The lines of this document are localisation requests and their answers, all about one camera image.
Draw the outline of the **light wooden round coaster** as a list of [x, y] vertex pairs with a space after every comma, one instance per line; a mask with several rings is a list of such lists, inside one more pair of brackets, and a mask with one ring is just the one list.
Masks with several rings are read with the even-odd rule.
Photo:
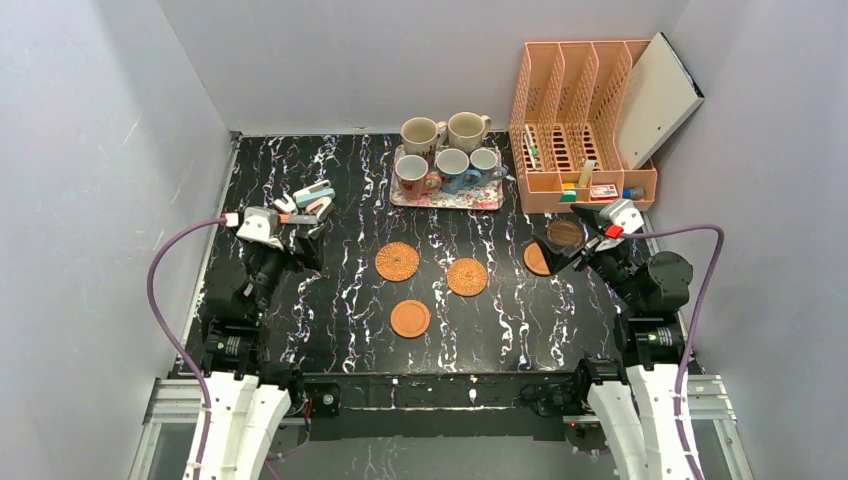
[[547, 277], [551, 275], [544, 255], [538, 243], [529, 244], [523, 253], [525, 267], [534, 275]]

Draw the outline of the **dark walnut round coaster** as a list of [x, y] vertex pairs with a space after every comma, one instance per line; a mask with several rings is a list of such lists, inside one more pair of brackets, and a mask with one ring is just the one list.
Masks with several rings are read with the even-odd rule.
[[562, 247], [576, 247], [585, 241], [584, 231], [578, 224], [561, 219], [554, 220], [547, 226], [546, 238]]

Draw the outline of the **woven rattan coaster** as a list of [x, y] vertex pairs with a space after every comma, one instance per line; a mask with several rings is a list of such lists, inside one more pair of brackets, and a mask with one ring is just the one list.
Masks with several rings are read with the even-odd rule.
[[419, 263], [419, 253], [403, 242], [391, 242], [383, 246], [375, 258], [378, 274], [391, 282], [410, 279], [417, 272]]
[[487, 269], [473, 258], [461, 258], [454, 261], [447, 270], [449, 289], [463, 297], [479, 295], [488, 285]]

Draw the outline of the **terracotta round coaster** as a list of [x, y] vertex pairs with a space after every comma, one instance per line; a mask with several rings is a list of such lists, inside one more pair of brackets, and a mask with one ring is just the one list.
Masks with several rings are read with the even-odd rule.
[[394, 333], [406, 339], [423, 335], [430, 326], [430, 311], [420, 301], [405, 300], [391, 312], [390, 325]]

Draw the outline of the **beige mug with number three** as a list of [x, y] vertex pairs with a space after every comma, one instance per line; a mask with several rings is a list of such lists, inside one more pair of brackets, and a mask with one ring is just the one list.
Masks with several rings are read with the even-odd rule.
[[488, 115], [472, 112], [454, 114], [447, 122], [448, 145], [471, 153], [481, 147], [492, 120]]

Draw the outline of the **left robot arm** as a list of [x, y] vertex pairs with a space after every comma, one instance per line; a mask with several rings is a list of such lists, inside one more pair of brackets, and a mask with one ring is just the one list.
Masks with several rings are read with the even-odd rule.
[[287, 271], [323, 267], [326, 230], [296, 235], [295, 248], [248, 244], [245, 279], [225, 301], [210, 302], [200, 361], [200, 411], [186, 479], [256, 479], [301, 382], [294, 367], [264, 358], [272, 297]]

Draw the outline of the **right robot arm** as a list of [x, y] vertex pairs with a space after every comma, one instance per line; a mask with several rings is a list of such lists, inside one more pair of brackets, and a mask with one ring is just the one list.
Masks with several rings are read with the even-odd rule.
[[593, 237], [572, 250], [542, 236], [534, 245], [550, 273], [590, 269], [623, 302], [614, 319], [620, 357], [582, 359], [571, 380], [536, 389], [536, 408], [592, 412], [621, 479], [701, 479], [687, 400], [692, 346], [677, 320], [690, 300], [693, 267], [671, 251], [633, 259], [632, 242], [648, 235], [630, 200], [574, 211]]

